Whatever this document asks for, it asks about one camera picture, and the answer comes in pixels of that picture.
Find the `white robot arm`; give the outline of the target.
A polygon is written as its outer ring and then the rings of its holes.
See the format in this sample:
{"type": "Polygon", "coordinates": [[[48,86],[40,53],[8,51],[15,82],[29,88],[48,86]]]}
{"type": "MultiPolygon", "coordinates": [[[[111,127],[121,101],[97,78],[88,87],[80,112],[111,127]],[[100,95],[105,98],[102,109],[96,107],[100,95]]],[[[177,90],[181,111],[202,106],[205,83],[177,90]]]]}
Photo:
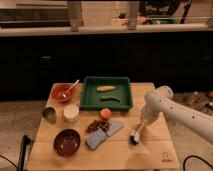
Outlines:
{"type": "Polygon", "coordinates": [[[213,117],[174,102],[173,95],[168,86],[148,91],[141,110],[145,123],[151,125],[162,112],[213,144],[213,117]]]}

